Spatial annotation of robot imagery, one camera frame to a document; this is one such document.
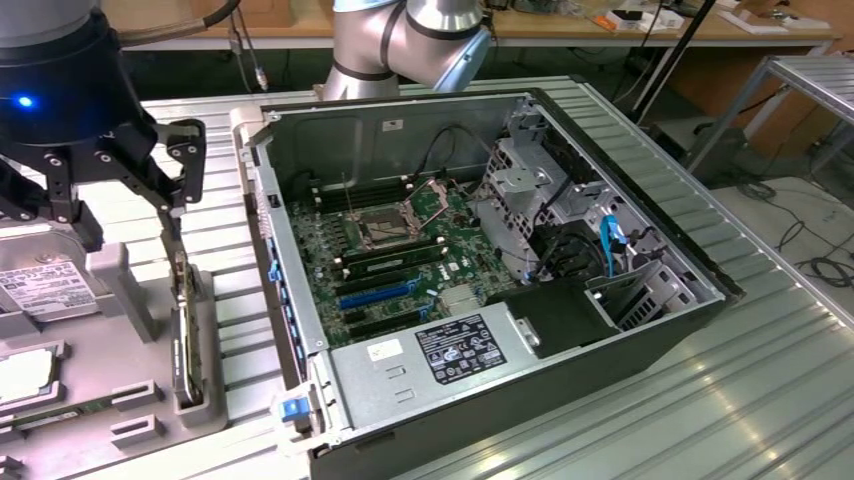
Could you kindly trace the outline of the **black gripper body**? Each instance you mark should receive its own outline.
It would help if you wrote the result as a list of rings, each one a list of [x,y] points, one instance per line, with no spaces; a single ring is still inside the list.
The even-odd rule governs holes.
[[[101,137],[151,149],[155,122],[144,112],[115,30],[92,9],[67,35],[1,48],[1,154],[68,147]]]

